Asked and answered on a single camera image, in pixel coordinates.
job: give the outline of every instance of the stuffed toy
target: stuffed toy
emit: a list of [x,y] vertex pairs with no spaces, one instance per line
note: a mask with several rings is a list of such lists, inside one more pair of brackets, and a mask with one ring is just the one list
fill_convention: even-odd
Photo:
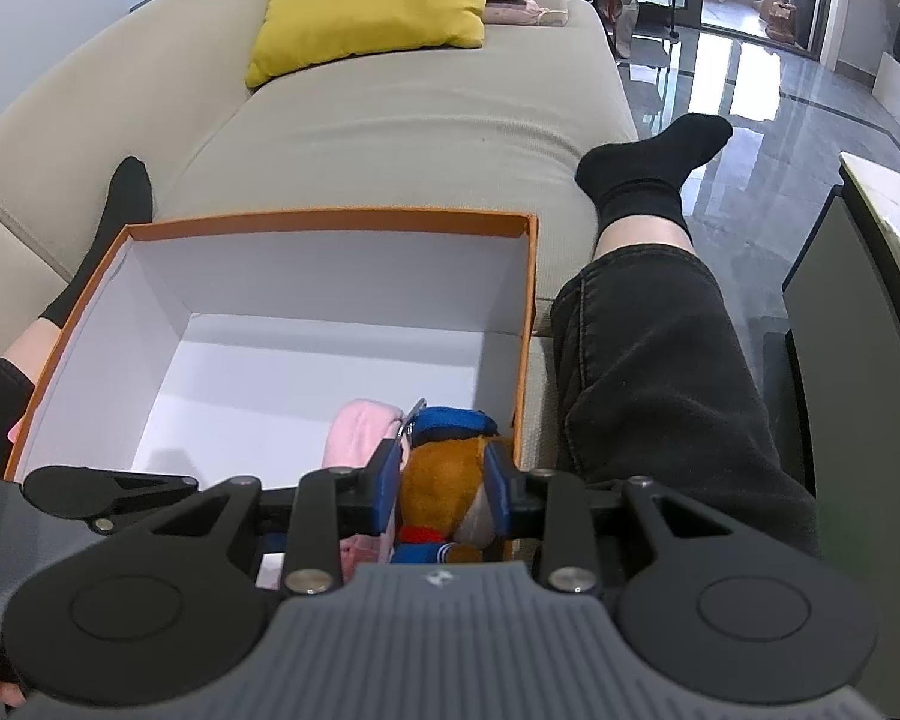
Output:
[[432,407],[413,422],[397,499],[402,524],[391,562],[481,562],[493,541],[484,447],[497,437],[482,412]]

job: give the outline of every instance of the pink cloth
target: pink cloth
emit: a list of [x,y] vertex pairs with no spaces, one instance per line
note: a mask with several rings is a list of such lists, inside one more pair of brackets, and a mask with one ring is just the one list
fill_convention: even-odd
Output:
[[[392,439],[403,420],[403,412],[394,406],[373,400],[351,400],[341,408],[323,449],[324,469],[346,466],[362,469],[383,439]],[[406,461],[409,447],[403,446],[403,461]],[[340,561],[343,566],[343,581],[350,581],[358,563],[388,562],[394,546],[394,521],[391,517],[389,528],[379,538],[375,536],[351,536],[340,542]]]
[[506,23],[516,26],[562,26],[567,23],[564,10],[541,7],[534,0],[488,2],[484,23]]

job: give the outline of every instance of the table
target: table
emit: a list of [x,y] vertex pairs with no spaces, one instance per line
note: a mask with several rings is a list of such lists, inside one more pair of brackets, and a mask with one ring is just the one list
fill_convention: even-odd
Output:
[[823,552],[882,618],[858,688],[900,717],[900,174],[841,163],[783,299]]

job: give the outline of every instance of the glossy floor tile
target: glossy floor tile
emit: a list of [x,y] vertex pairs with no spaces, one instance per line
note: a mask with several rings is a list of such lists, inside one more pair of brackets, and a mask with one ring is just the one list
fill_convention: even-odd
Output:
[[756,8],[742,2],[703,0],[701,20],[706,25],[722,26],[748,35],[766,37]]
[[641,138],[688,112],[720,114],[733,137],[683,187],[694,244],[720,282],[781,455],[799,463],[781,285],[826,196],[841,151],[900,172],[900,127],[869,90],[783,50],[680,29],[636,38],[620,66]]

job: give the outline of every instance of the foot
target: foot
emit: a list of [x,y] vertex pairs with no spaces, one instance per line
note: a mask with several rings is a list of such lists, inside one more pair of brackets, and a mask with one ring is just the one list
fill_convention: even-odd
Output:
[[723,117],[689,113],[646,141],[592,148],[577,167],[577,183],[601,218],[621,190],[634,186],[658,186],[679,199],[690,173],[713,159],[732,134]]
[[103,255],[127,224],[143,224],[154,220],[154,191],[151,189],[146,167],[136,157],[127,157],[120,162],[110,180],[110,189],[103,206],[97,234],[90,250],[83,257],[71,282],[53,303],[40,314],[62,328],[70,312],[77,305],[83,288],[103,260]]

